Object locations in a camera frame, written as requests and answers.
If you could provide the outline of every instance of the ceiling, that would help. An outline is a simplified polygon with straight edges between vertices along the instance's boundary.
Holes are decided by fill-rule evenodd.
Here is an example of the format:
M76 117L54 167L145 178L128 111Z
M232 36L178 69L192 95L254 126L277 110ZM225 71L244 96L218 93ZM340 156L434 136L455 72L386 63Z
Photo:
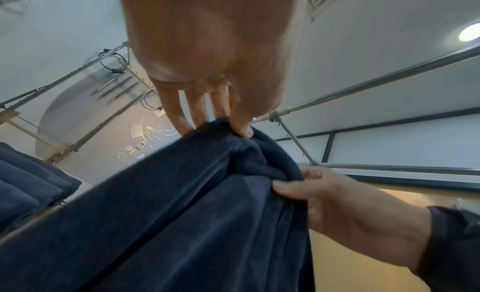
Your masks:
M455 52L480 22L478 0L337 0L311 21L280 109ZM480 106L480 59L466 60L284 117L298 134ZM274 138L285 132L255 124Z

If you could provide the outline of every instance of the ceiling light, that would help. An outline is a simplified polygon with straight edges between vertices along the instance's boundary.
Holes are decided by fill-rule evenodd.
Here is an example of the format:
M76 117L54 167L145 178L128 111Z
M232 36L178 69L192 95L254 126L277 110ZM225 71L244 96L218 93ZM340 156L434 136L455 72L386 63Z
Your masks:
M480 38L480 23L468 26L458 37L460 41L468 42Z

